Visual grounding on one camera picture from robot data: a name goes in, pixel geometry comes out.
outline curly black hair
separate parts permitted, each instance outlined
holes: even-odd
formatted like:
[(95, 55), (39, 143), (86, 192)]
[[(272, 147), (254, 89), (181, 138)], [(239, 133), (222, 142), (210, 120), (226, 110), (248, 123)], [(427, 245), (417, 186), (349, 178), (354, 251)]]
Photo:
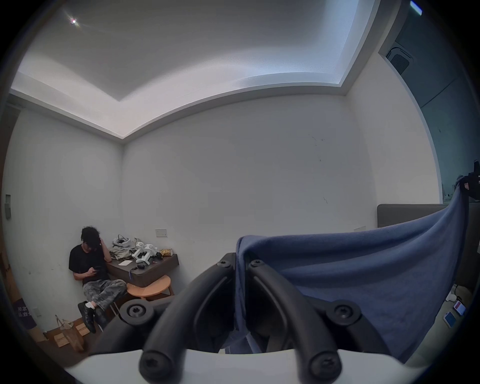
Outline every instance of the curly black hair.
[(100, 246), (100, 232), (98, 232), (95, 227), (83, 228), (81, 239), (92, 249), (96, 249)]

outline air vent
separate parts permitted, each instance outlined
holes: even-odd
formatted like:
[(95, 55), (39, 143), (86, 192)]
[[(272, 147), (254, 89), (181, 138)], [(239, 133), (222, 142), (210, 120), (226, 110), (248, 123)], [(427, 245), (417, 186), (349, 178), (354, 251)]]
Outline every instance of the air vent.
[(413, 63), (413, 58), (399, 47), (392, 48), (386, 57), (399, 74), (402, 74)]
[(404, 58), (402, 55), (399, 55), (398, 53), (393, 56), (393, 59), (391, 60), (392, 65), (395, 67), (395, 69), (398, 71), (399, 74), (402, 74), (405, 69), (410, 65), (408, 60)]

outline ceiling light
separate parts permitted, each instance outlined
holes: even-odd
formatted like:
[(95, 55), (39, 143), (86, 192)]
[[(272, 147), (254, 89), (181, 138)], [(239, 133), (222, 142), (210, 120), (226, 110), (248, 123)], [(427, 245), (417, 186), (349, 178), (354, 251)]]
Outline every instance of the ceiling light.
[(422, 10), (417, 4), (415, 4), (413, 1), (411, 1), (410, 2), (410, 7), (412, 7), (415, 10), (415, 12), (418, 13), (421, 16)]

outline recessed ceiling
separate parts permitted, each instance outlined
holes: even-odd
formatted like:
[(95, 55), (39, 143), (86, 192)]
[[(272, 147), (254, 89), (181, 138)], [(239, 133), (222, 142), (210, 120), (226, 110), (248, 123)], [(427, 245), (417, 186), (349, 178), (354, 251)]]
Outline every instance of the recessed ceiling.
[(340, 87), (378, 3), (70, 1), (30, 46), (11, 93), (124, 138), (248, 89)]

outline blue cloth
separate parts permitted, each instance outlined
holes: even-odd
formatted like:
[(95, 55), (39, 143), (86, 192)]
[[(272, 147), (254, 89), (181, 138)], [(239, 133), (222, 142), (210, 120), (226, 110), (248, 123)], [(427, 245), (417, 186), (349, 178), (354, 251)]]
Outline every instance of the blue cloth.
[[(405, 362), (433, 325), (452, 287), (467, 223), (468, 197), (457, 188), (447, 208), (390, 227), (354, 233), (242, 237), (237, 243), (237, 332), (231, 340), (248, 334), (245, 266), (261, 259), (306, 296), (357, 303), (392, 356)], [(255, 351), (252, 338), (248, 340)]]

